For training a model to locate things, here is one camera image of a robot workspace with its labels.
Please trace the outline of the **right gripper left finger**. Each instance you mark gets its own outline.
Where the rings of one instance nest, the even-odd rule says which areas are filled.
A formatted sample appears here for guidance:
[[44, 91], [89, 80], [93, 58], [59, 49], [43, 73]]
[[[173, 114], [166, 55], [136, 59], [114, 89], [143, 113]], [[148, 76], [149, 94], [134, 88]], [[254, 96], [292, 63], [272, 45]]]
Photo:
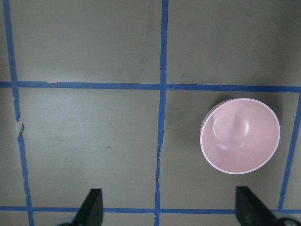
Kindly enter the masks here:
[[79, 211], [71, 222], [72, 226], [101, 226], [103, 223], [102, 189], [91, 189]]

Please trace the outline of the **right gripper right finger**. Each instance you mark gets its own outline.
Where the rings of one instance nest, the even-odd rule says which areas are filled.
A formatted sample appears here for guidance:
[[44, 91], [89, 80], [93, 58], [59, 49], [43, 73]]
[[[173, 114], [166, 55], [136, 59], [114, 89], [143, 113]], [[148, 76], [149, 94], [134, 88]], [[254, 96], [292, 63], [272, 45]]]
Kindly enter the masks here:
[[241, 226], [275, 226], [276, 216], [247, 187], [237, 186], [235, 216]]

